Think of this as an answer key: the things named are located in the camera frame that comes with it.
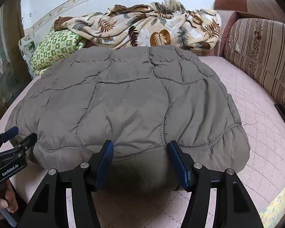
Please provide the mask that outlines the person's left hand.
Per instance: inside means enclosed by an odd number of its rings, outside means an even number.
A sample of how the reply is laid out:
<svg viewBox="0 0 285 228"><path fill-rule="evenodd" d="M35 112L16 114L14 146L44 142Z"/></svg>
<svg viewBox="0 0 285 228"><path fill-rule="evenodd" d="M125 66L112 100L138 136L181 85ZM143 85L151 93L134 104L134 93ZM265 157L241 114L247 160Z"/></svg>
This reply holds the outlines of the person's left hand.
<svg viewBox="0 0 285 228"><path fill-rule="evenodd" d="M0 209L7 209L9 213L18 211L18 203L10 180L6 180L6 192L4 198L0 198Z"/></svg>

